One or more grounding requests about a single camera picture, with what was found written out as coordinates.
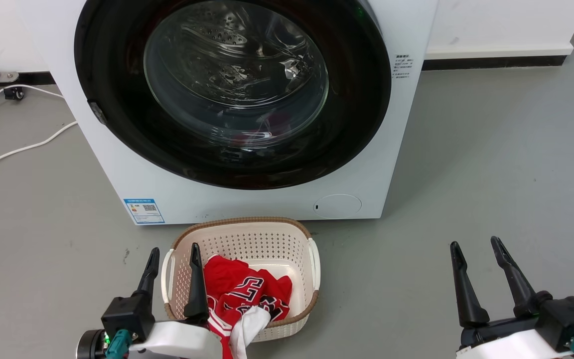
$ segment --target blue and white sticker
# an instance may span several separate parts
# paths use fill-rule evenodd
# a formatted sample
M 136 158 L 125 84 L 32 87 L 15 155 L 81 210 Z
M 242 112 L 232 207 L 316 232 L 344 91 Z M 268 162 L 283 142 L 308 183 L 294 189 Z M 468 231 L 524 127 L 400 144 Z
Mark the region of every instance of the blue and white sticker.
M 137 224 L 165 223 L 159 207 L 152 198 L 124 198 L 123 201 Z

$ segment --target laundry basket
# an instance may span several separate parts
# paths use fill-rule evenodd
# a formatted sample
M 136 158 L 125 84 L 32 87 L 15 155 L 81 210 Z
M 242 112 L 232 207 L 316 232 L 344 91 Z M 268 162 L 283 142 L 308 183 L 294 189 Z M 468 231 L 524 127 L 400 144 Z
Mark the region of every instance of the laundry basket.
M 212 255 L 239 259 L 254 270 L 268 270 L 274 277 L 289 275 L 292 286 L 289 315 L 269 323 L 254 342 L 293 336 L 307 323 L 320 287 L 320 258 L 309 231 L 299 222 L 280 217 L 217 220 L 189 227 L 174 241 L 163 260 L 161 291 L 165 311 L 182 320 L 189 297 L 192 243 L 201 248 L 203 265 Z

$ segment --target white washing machine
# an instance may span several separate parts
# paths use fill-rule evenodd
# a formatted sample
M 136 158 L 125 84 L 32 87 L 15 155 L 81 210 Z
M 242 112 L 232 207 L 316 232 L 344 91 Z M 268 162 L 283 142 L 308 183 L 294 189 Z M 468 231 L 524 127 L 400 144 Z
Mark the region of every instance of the white washing machine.
M 137 225 L 379 218 L 437 0 L 18 0 Z

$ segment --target washing machine drum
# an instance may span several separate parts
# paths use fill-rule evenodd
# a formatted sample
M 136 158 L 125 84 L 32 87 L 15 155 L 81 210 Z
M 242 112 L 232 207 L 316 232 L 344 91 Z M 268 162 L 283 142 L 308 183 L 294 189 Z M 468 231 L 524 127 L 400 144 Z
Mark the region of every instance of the washing machine drum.
M 75 61 L 91 109 L 125 145 L 228 188 L 337 170 L 390 98 L 387 51 L 355 0 L 89 0 Z

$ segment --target black and white jersey number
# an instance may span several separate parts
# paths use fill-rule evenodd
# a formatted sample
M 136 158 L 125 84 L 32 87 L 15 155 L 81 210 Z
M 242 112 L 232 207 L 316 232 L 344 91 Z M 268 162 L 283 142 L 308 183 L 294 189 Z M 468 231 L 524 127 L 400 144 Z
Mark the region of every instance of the black and white jersey number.
M 264 279 L 257 277 L 247 277 L 243 283 L 233 289 L 229 295 L 237 296 L 248 302 L 253 302 L 258 290 L 263 286 Z

